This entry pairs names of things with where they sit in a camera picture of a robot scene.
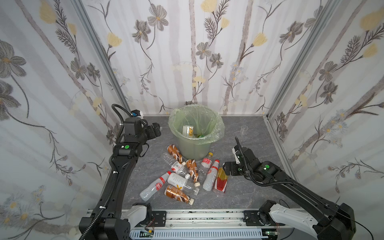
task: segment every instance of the red circular logo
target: red circular logo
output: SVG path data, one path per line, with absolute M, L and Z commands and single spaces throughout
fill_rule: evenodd
M 162 187 L 161 183 L 156 183 L 156 190 L 158 191 Z

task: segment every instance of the table surface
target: table surface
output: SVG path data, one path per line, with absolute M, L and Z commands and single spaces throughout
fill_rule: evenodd
M 224 116 L 225 135 L 222 139 L 212 143 L 210 151 L 213 159 L 219 159 L 220 165 L 227 161 L 233 161 L 232 148 L 236 145 L 235 136 L 243 147 L 250 148 L 260 162 L 271 161 L 282 168 L 280 158 L 273 145 L 262 117 L 258 116 Z M 162 127 L 161 136 L 149 140 L 150 148 L 144 157 L 139 158 L 132 172 L 130 182 L 125 192 L 123 209 L 130 209 L 136 202 L 144 202 L 139 194 L 151 182 L 170 170 L 170 166 L 163 160 L 169 144 L 176 144 L 177 138 L 171 133 L 168 126 L 168 117 L 145 117 L 149 124 L 157 122 Z M 247 126 L 248 130 L 241 132 L 241 126 Z M 259 187 L 246 180 L 242 176 L 229 176 L 227 189 L 223 195 L 217 195 L 213 191 L 205 191 L 200 188 L 193 205 L 173 200 L 164 195 L 163 186 L 147 202 L 153 209 L 257 209 L 266 200 L 279 202 L 284 200 L 289 207 L 299 207 L 288 197 L 272 189 L 272 187 Z

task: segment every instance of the green trash bag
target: green trash bag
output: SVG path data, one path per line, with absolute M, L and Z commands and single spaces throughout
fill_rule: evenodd
M 206 106 L 191 104 L 174 109 L 168 125 L 178 138 L 177 148 L 187 159 L 201 159 L 209 153 L 211 143 L 224 136 L 224 123 L 221 116 Z M 193 126 L 193 134 L 199 138 L 183 136 L 183 125 Z

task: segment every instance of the trash can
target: trash can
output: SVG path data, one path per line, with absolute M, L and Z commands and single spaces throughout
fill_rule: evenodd
M 206 106 L 191 104 L 180 109 L 174 109 L 169 116 L 168 125 L 178 138 L 177 146 L 181 154 L 188 159 L 205 157 L 211 143 L 224 136 L 224 123 L 221 116 Z M 182 135 L 183 125 L 192 125 L 193 133 L 203 135 L 200 138 L 189 138 Z

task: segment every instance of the floral wallpaper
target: floral wallpaper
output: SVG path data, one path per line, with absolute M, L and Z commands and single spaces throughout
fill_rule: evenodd
M 1 1 L 0 22 L 1 236 L 76 239 L 109 172 L 117 95 L 70 2 Z
M 294 77 L 275 133 L 303 184 L 345 202 L 375 238 L 384 211 L 384 5 L 344 0 Z M 356 239 L 370 238 L 357 227 Z
M 326 4 L 82 2 L 129 105 L 146 114 L 192 103 L 222 114 L 266 114 Z

